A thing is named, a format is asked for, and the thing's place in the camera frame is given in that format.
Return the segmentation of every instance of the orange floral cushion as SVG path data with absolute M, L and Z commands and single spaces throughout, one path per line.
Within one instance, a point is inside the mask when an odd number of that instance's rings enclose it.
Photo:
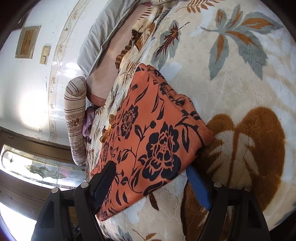
M 152 66 L 140 64 L 112 118 L 98 164 L 112 160 L 117 174 L 98 213 L 104 221 L 173 180 L 214 135 L 191 100 L 177 94 Z

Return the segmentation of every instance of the window pane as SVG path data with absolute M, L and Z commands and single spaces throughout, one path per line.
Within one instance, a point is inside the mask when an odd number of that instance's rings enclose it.
M 37 221 L 19 214 L 2 203 L 0 203 L 0 213 L 16 241 L 31 241 Z
M 29 183 L 63 190 L 85 182 L 85 167 L 32 155 L 7 145 L 1 151 L 0 169 Z

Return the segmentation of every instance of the purple cloth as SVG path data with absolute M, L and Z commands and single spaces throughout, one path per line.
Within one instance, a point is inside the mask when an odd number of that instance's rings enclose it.
M 84 137 L 89 137 L 91 133 L 91 126 L 94 121 L 94 112 L 95 112 L 95 109 L 92 106 L 88 107 L 85 111 L 83 128 L 82 128 L 82 135 Z

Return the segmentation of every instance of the striped armrest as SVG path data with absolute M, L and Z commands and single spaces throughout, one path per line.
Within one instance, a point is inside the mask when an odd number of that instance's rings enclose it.
M 80 76 L 72 79 L 65 90 L 65 117 L 72 157 L 76 165 L 86 162 L 82 127 L 86 104 L 86 81 Z

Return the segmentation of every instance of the white wall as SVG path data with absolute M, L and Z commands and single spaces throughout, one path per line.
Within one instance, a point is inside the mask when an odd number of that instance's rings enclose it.
M 91 26 L 107 2 L 108 0 L 89 0 L 72 29 L 69 37 L 70 41 L 65 48 L 63 59 L 60 60 L 63 65 L 58 73 L 58 81 L 56 81 L 56 139 L 52 140 L 53 142 L 65 144 L 64 141 L 68 139 L 67 125 L 64 118 L 64 91 L 72 78 L 83 76 L 82 70 L 77 65 L 79 50 Z
M 8 37 L 0 52 L 0 126 L 49 140 L 47 87 L 51 63 L 64 24 L 77 1 L 41 0 L 32 9 L 25 27 L 41 25 L 32 59 L 15 58 L 21 30 Z M 39 63 L 44 45 L 52 47 L 47 65 Z

